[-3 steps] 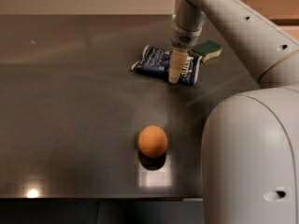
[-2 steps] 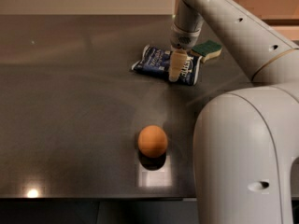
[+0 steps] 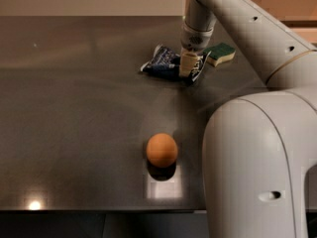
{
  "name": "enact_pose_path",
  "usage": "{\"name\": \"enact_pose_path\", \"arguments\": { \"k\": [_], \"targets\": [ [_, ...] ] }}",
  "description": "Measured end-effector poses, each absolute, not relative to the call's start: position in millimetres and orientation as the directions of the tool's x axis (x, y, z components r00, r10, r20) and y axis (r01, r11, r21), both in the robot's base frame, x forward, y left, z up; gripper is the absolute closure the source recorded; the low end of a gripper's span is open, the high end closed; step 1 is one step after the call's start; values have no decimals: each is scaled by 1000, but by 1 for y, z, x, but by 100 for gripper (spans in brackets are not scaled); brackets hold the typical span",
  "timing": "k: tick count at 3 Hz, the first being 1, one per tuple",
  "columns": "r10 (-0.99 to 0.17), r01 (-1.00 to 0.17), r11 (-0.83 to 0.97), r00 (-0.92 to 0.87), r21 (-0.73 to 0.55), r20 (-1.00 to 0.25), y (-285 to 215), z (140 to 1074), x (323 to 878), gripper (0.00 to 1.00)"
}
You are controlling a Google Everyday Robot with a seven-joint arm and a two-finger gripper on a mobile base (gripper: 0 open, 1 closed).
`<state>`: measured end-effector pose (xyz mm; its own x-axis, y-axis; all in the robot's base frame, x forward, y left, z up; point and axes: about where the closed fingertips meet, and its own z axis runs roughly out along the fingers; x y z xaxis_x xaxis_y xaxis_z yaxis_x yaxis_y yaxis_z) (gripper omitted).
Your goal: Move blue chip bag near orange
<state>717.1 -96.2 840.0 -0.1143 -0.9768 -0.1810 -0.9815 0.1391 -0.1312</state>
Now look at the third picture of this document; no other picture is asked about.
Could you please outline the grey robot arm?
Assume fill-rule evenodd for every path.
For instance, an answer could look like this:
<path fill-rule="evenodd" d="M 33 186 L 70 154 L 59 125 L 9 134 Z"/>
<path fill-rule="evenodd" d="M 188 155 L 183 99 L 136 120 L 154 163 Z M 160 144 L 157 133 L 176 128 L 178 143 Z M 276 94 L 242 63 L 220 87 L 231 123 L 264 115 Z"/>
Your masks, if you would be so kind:
<path fill-rule="evenodd" d="M 221 24 L 264 84 L 209 119 L 202 173 L 211 238 L 308 238 L 317 165 L 317 55 L 251 0 L 188 0 L 182 46 L 202 51 Z"/>

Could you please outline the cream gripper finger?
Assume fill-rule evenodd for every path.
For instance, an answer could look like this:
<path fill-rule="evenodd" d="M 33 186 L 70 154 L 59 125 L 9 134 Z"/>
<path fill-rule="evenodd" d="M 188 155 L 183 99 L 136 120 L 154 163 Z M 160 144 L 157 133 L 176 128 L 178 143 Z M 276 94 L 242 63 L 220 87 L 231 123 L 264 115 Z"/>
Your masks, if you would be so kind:
<path fill-rule="evenodd" d="M 198 70 L 202 56 L 197 53 L 183 50 L 180 56 L 179 76 L 188 77 L 192 72 Z"/>

